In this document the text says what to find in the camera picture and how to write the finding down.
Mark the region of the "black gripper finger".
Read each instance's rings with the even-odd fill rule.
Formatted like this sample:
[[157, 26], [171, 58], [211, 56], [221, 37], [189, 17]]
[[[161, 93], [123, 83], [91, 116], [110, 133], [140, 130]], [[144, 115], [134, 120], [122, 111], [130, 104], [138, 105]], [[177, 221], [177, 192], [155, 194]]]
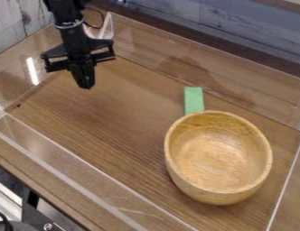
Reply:
[[76, 81], [76, 84], [80, 88], [84, 88], [84, 80], [83, 80], [83, 71], [82, 71], [82, 67], [79, 65], [71, 64], [68, 66], [71, 75]]
[[83, 65], [83, 75], [84, 75], [84, 87], [90, 89], [94, 86], [94, 64], [87, 62]]

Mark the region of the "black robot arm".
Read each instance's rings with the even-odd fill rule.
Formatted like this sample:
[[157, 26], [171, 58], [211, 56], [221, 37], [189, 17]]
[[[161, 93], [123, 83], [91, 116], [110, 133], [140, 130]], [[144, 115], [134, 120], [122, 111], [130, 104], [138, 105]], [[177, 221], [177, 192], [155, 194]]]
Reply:
[[62, 43], [40, 55], [46, 71], [66, 69], [78, 86], [86, 89], [95, 84], [94, 66], [115, 58], [114, 41], [86, 35], [82, 10], [88, 2], [90, 0], [44, 0], [47, 11], [55, 19], [54, 26], [59, 30]]

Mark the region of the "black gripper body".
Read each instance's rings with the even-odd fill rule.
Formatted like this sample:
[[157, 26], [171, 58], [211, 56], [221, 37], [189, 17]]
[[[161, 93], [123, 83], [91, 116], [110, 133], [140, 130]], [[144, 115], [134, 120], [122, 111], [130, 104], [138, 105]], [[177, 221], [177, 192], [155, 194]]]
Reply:
[[83, 25], [56, 24], [62, 43], [40, 55], [47, 72], [94, 72], [94, 66], [103, 60], [114, 59], [114, 42], [110, 39], [94, 39], [86, 35]]

